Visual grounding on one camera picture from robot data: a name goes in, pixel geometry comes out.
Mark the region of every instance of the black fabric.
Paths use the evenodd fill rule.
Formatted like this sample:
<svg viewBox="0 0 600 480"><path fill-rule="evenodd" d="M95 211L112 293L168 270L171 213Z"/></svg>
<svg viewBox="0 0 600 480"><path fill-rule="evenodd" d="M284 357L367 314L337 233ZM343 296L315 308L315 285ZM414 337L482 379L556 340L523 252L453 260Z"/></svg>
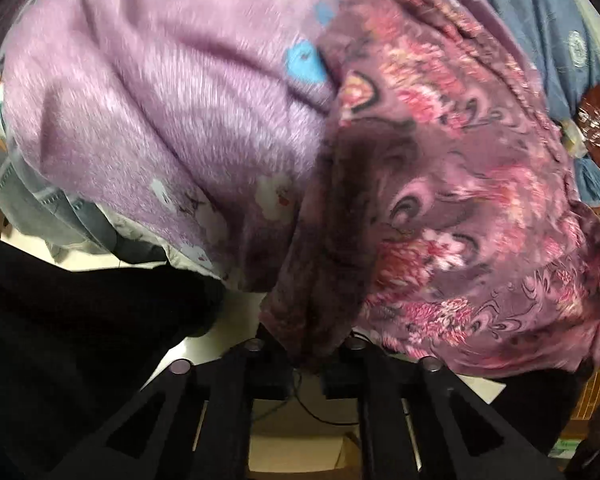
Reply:
<svg viewBox="0 0 600 480"><path fill-rule="evenodd" d="M0 479L50 471L209 325L223 292L168 266L68 272L0 241Z"/></svg>
<svg viewBox="0 0 600 480"><path fill-rule="evenodd" d="M496 379L507 387L491 403L536 449L548 454L566 427L593 372L587 362L572 374L538 370Z"/></svg>
<svg viewBox="0 0 600 480"><path fill-rule="evenodd" d="M567 480L600 480L600 448L584 440L564 471Z"/></svg>

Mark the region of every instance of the denim fabric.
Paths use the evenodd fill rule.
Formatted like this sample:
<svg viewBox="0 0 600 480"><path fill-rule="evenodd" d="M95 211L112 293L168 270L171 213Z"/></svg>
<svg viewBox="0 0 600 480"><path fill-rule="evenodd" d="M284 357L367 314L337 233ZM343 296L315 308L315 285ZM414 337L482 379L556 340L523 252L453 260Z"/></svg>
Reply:
<svg viewBox="0 0 600 480"><path fill-rule="evenodd" d="M0 43L11 23L36 0L21 1L21 6L18 0L0 3L4 19L0 23ZM0 72L3 62L0 47ZM130 264L165 261L162 248L123 238L95 204L53 186L24 161L2 120L3 93L0 82L0 209L9 222L23 234L40 237L52 246L113 253Z"/></svg>
<svg viewBox="0 0 600 480"><path fill-rule="evenodd" d="M600 51L574 0L487 0L541 73L552 119L600 83Z"/></svg>
<svg viewBox="0 0 600 480"><path fill-rule="evenodd" d="M591 207L600 207L600 168L590 158L573 161L580 199Z"/></svg>

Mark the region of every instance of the white flower print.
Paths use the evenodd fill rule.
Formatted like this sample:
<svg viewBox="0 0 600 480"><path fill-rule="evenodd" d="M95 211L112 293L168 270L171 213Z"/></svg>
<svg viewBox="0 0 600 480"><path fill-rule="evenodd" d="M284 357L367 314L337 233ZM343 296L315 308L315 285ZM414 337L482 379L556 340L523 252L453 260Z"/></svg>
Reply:
<svg viewBox="0 0 600 480"><path fill-rule="evenodd" d="M256 202L267 220L290 224L295 213L291 179L283 173L258 177Z"/></svg>
<svg viewBox="0 0 600 480"><path fill-rule="evenodd" d="M184 254L189 260L198 264L201 267L204 267L206 270L210 270L213 272L214 264L211 262L209 257L206 255L205 250L199 246L190 246L187 244L182 244L180 247L180 252Z"/></svg>
<svg viewBox="0 0 600 480"><path fill-rule="evenodd" d="M198 225L204 229L206 240L210 244L215 245L227 239L229 227L224 216L199 187L194 187L185 193L184 203L179 209L196 219Z"/></svg>
<svg viewBox="0 0 600 480"><path fill-rule="evenodd" d="M450 233L437 233L433 229L424 229L422 239L425 244L417 246L422 256L428 256L432 265L439 270L464 267L462 251L464 244L453 238Z"/></svg>
<svg viewBox="0 0 600 480"><path fill-rule="evenodd" d="M151 189L163 206L165 206L172 213L176 212L176 205L173 203L173 200L171 200L171 197L167 192L167 188L164 187L164 184L160 180L154 178L151 182Z"/></svg>

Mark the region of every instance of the black cable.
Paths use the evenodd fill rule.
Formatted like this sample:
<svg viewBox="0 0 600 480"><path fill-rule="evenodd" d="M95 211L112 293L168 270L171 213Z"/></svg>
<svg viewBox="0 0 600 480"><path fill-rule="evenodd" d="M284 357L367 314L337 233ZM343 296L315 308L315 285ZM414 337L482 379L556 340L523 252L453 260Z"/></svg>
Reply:
<svg viewBox="0 0 600 480"><path fill-rule="evenodd" d="M300 406L302 407L302 409L305 410L309 416L311 416L312 418L314 418L318 422L321 422L323 424L329 424L330 426L357 426L358 425L357 422L331 422L330 420L324 420L323 418L320 418L319 416L315 415L315 413L313 413L304 404L304 402L302 402L302 400L300 400L300 395L298 395L298 390L300 388L300 384L302 384L302 372L298 372L298 373L300 375L300 380L298 381L298 386L296 386L296 384L294 383L294 397L298 401L298 404L300 404Z"/></svg>
<svg viewBox="0 0 600 480"><path fill-rule="evenodd" d="M267 410L266 412L264 412L261 415L258 415L255 418L251 419L251 423L255 424L256 422L261 421L263 418L267 418L269 415L273 415L277 410L279 410L280 408L282 408L283 406L288 405L289 401L293 399L293 397L289 397L288 399L283 400L282 402L280 402L279 404L275 405L273 408L271 408L270 410Z"/></svg>

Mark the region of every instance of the floral pattern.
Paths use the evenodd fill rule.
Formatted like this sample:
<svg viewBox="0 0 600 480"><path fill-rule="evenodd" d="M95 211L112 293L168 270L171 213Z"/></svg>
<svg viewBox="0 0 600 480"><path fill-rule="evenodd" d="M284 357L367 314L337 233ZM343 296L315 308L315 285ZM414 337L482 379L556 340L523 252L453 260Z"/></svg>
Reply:
<svg viewBox="0 0 600 480"><path fill-rule="evenodd" d="M542 252L544 257L548 261L552 262L564 254L564 247L556 242L553 238L546 237L542 241Z"/></svg>
<svg viewBox="0 0 600 480"><path fill-rule="evenodd" d="M378 101L378 90L371 79L359 72L350 72L342 83L338 98L340 125L347 126L355 113Z"/></svg>
<svg viewBox="0 0 600 480"><path fill-rule="evenodd" d="M209 257L206 255L205 250L199 246L190 246L189 244L182 243L179 250L189 260L208 270L209 272L218 272L218 269L214 268L214 264L211 262Z"/></svg>
<svg viewBox="0 0 600 480"><path fill-rule="evenodd" d="M357 6L356 11L364 20L364 27L379 41L393 41L400 35L404 23L400 17L382 7Z"/></svg>
<svg viewBox="0 0 600 480"><path fill-rule="evenodd" d="M373 319L381 309L392 310L392 322L405 329L400 339L384 339L383 344L394 351L408 348L408 353L415 352L426 342L445 342L452 346L464 342L474 312L467 298L427 303L405 301L401 294L379 292L366 298L361 317Z"/></svg>
<svg viewBox="0 0 600 480"><path fill-rule="evenodd" d="M493 222L490 233L499 259L523 251L528 228L533 222L544 218L550 196L546 184L523 166L505 166L488 171L480 179L464 179L464 182L453 183L449 191L456 200L480 199L499 209L501 214ZM567 228L571 231L570 237L578 238L577 231L580 229L577 222L565 224L561 232ZM548 256L557 258L561 255L554 244L549 240L546 243L546 249L551 250L546 253Z"/></svg>
<svg viewBox="0 0 600 480"><path fill-rule="evenodd" d="M380 247L376 283L379 286L422 288L438 270L464 267L465 243L449 233L424 229L422 235L405 243L389 242Z"/></svg>
<svg viewBox="0 0 600 480"><path fill-rule="evenodd" d="M285 225L293 221L296 208L292 182L288 175L278 173L258 177L255 199L268 221Z"/></svg>
<svg viewBox="0 0 600 480"><path fill-rule="evenodd" d="M439 46L400 36L384 47L383 60L382 76L415 121L435 124L453 137L461 134L468 123L466 89Z"/></svg>
<svg viewBox="0 0 600 480"><path fill-rule="evenodd" d="M582 298L586 296L577 276L566 269L556 271L556 276L562 287L558 292L558 317L559 319L580 319L583 315Z"/></svg>
<svg viewBox="0 0 600 480"><path fill-rule="evenodd" d="M229 227L224 216L199 187L190 187L183 197L176 197L176 200L160 179L154 178L150 187L160 204L172 215L181 214L193 219L200 228L199 234L204 235L209 243L215 245L226 240Z"/></svg>
<svg viewBox="0 0 600 480"><path fill-rule="evenodd" d="M570 249L582 247L585 242L584 233L580 227L580 223L573 213L569 213L559 223L560 232L567 235L570 242Z"/></svg>

